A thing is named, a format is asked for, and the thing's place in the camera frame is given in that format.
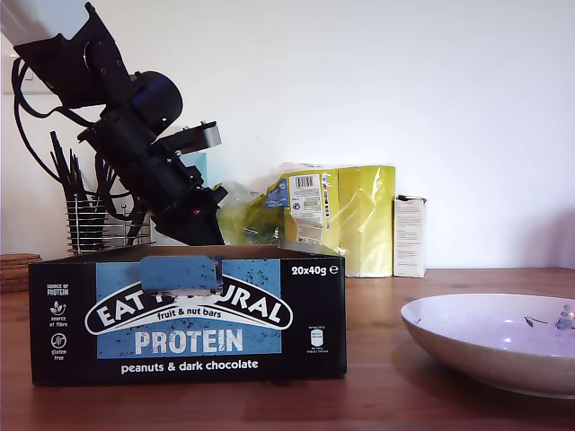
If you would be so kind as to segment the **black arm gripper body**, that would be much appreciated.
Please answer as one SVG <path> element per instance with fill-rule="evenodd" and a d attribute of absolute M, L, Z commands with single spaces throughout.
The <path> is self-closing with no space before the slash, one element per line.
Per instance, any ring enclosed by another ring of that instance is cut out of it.
<path fill-rule="evenodd" d="M 180 201 L 186 197 L 222 197 L 223 200 L 228 195 L 227 189 L 206 186 L 206 172 L 204 153 L 178 155 L 175 150 L 154 145 L 135 161 L 120 167 L 119 178 L 154 214 L 157 200 Z"/>

